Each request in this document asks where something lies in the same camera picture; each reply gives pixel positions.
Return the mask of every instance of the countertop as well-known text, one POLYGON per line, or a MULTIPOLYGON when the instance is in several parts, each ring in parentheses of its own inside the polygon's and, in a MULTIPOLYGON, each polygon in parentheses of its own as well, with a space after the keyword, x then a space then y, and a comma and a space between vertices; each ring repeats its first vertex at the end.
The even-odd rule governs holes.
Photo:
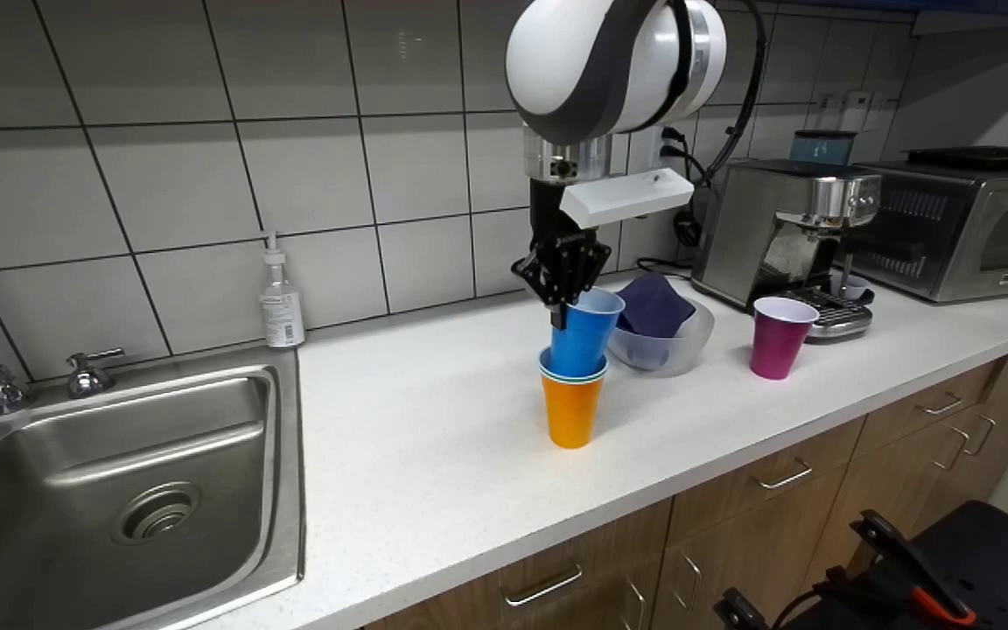
POLYGON ((613 362, 577 451, 547 438, 547 311, 522 294, 311 335, 304 580, 197 630, 364 626, 1008 354, 1008 298, 878 287, 867 335, 806 346, 768 381, 747 366, 753 320, 673 284, 717 318, 700 363, 657 379, 613 362))

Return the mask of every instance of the microwave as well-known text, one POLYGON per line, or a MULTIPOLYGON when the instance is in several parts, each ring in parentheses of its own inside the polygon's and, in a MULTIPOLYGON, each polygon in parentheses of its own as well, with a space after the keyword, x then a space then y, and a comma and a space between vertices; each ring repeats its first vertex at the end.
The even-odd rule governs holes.
POLYGON ((1008 170, 856 166, 880 172, 881 197, 853 270, 931 301, 1008 295, 1008 170))

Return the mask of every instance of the coffee machine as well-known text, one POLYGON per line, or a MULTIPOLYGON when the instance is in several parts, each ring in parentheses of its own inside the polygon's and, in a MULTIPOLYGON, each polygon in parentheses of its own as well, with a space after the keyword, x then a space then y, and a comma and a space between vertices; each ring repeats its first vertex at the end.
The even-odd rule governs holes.
POLYGON ((808 339, 860 335, 872 312, 832 295, 830 268, 849 230, 876 215, 880 195, 881 175, 862 168, 784 159, 734 163, 709 204, 692 284, 751 312, 764 295, 812 304, 820 319, 808 339))

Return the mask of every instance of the pink cup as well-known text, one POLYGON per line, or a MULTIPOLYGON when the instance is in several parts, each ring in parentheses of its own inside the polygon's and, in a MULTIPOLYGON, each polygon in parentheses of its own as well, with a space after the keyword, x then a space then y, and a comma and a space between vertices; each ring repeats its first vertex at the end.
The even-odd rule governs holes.
POLYGON ((820 311, 786 297, 763 297, 753 302, 753 359, 749 368, 766 379, 786 379, 799 347, 820 311))

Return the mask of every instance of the sink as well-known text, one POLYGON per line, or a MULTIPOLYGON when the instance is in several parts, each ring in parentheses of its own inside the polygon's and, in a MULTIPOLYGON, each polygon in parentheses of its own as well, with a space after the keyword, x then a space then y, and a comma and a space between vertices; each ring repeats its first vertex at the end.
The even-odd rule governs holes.
POLYGON ((116 378, 0 417, 3 629, 176 630, 301 578, 295 356, 116 378))

